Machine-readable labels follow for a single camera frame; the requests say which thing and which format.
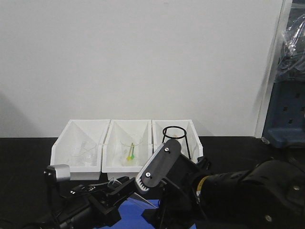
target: transparent plastic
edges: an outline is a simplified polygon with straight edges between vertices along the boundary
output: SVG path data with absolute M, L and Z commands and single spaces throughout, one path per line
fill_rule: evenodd
M 283 32 L 283 38 L 285 45 L 275 81 L 305 81 L 305 14 Z

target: metal ring stand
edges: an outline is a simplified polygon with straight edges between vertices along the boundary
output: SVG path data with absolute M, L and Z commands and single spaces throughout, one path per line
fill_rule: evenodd
M 166 132 L 167 132 L 167 129 L 169 129 L 169 128 L 178 128 L 178 129 L 181 129 L 181 130 L 183 130 L 184 135 L 182 135 L 182 136 L 180 136 L 180 137 L 168 136 L 168 135 L 166 135 Z M 162 130 L 162 132 L 163 132 L 162 143 L 164 142 L 165 137 L 170 138 L 170 139 L 181 139 L 181 138 L 185 138 L 186 147 L 187 147 L 187 153 L 188 153 L 188 155 L 189 155 L 189 159 L 191 160 L 191 154 L 190 154 L 190 149 L 189 149 L 189 143 L 188 143 L 187 137 L 186 137 L 186 130 L 184 130 L 184 129 L 183 129 L 182 127 L 180 127 L 180 126 L 171 125 L 171 126 L 165 127 L 165 128 Z

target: white wall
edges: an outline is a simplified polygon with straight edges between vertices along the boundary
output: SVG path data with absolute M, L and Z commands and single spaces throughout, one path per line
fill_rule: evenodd
M 253 136 L 281 0 L 1 0 L 0 137 L 69 119 Z

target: clear glass cup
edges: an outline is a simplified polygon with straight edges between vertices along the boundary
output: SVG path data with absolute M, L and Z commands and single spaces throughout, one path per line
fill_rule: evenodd
M 122 166 L 138 166 L 139 162 L 139 144 L 142 142 L 142 138 L 138 135 L 128 135 L 126 138 L 121 139 Z

